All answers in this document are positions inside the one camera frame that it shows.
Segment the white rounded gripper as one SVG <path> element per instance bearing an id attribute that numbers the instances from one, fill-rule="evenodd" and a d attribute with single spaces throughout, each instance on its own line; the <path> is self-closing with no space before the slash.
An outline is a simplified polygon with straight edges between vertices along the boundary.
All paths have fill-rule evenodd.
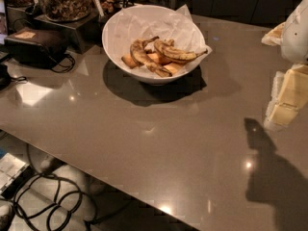
<path id="1" fill-rule="evenodd" d="M 302 0 L 286 22 L 267 32 L 261 42 L 281 44 L 282 57 L 294 63 L 286 72 L 276 72 L 264 120 L 266 129 L 280 131 L 308 103 L 308 0 Z"/>

